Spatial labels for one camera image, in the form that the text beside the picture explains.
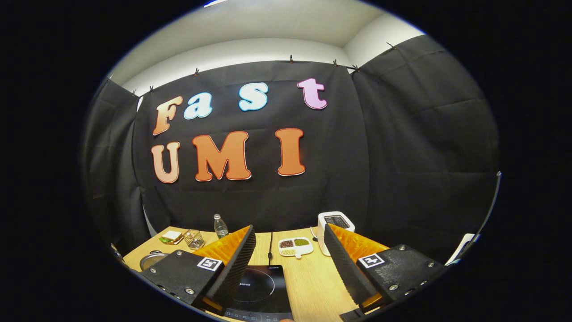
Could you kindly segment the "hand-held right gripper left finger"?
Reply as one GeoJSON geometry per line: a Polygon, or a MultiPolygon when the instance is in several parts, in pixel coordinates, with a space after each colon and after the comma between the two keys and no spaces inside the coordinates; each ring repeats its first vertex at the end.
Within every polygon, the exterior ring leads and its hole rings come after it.
{"type": "Polygon", "coordinates": [[[176,250],[141,275],[187,305],[224,315],[255,246],[255,229],[249,225],[193,253],[176,250]]]}

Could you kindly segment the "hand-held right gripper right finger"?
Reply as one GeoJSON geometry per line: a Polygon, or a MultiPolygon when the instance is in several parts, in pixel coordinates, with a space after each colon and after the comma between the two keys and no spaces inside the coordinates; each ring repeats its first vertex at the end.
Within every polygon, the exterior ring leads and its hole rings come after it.
{"type": "Polygon", "coordinates": [[[413,247],[387,247],[332,224],[324,227],[324,242],[349,295],[363,313],[411,297],[446,268],[413,247]]]}

